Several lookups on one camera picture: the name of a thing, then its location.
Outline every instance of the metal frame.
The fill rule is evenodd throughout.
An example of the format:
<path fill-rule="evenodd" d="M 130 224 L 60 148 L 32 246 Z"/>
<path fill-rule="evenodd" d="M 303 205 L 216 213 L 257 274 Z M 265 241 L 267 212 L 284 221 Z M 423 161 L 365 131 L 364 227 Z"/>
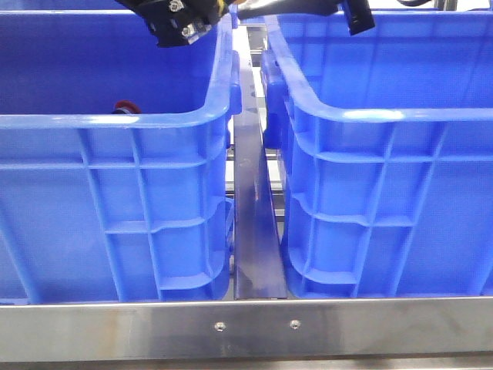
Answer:
<path fill-rule="evenodd" d="M 492 316 L 493 298 L 10 306 L 0 362 L 493 352 Z"/>
<path fill-rule="evenodd" d="M 235 37 L 246 43 L 246 29 Z M 239 51 L 234 277 L 245 301 L 0 306 L 0 368 L 491 368 L 493 298 L 258 299 L 286 287 L 252 62 Z M 299 359 L 320 356 L 344 359 Z"/>
<path fill-rule="evenodd" d="M 458 0 L 434 0 L 434 7 L 440 10 L 455 11 L 457 3 Z"/>

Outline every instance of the blue plastic crate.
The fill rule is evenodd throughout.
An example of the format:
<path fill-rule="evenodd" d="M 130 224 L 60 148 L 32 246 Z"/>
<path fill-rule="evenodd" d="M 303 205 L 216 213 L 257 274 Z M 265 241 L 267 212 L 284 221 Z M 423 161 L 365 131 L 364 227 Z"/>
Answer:
<path fill-rule="evenodd" d="M 290 289 L 493 294 L 493 14 L 375 18 L 353 37 L 342 14 L 267 21 Z"/>
<path fill-rule="evenodd" d="M 116 0 L 1 0 L 1 10 L 126 9 Z"/>
<path fill-rule="evenodd" d="M 225 294 L 231 37 L 229 16 L 159 49 L 131 12 L 0 12 L 0 303 Z"/>

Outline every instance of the screw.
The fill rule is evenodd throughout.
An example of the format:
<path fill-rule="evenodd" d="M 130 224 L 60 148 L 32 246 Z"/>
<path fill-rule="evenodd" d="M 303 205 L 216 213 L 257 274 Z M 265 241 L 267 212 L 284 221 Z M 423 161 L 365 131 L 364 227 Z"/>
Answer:
<path fill-rule="evenodd" d="M 180 0 L 171 0 L 169 2 L 169 10 L 173 13 L 179 12 L 183 8 L 185 8 L 185 6 Z"/>
<path fill-rule="evenodd" d="M 216 331 L 225 331 L 226 324 L 224 324 L 222 321 L 219 321 L 216 324 L 214 324 L 214 328 L 216 329 Z"/>
<path fill-rule="evenodd" d="M 301 321 L 300 320 L 291 320 L 290 322 L 290 327 L 293 329 L 293 330 L 298 330 L 301 326 Z"/>
<path fill-rule="evenodd" d="M 182 29 L 183 37 L 190 37 L 194 33 L 195 33 L 195 29 L 194 29 L 193 25 L 188 25 L 187 27 Z"/>

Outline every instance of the red object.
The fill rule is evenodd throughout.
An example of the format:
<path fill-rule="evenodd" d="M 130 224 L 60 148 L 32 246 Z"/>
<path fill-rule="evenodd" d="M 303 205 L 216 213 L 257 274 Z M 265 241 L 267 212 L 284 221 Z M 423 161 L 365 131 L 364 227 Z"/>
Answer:
<path fill-rule="evenodd" d="M 116 102 L 115 109 L 120 109 L 120 108 L 127 109 L 129 112 L 131 112 L 133 114 L 141 114 L 142 113 L 142 110 L 140 110 L 140 108 L 134 102 L 131 102 L 130 100 L 119 100 L 118 102 Z"/>

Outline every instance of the metal plate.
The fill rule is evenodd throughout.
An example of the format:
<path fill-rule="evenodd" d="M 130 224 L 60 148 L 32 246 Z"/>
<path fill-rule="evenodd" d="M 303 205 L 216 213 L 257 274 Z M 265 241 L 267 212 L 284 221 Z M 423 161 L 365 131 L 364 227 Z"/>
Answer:
<path fill-rule="evenodd" d="M 235 299 L 286 298 L 246 27 L 234 42 L 243 88 L 243 112 L 234 118 Z"/>
<path fill-rule="evenodd" d="M 493 352 L 493 298 L 0 307 L 0 362 Z"/>

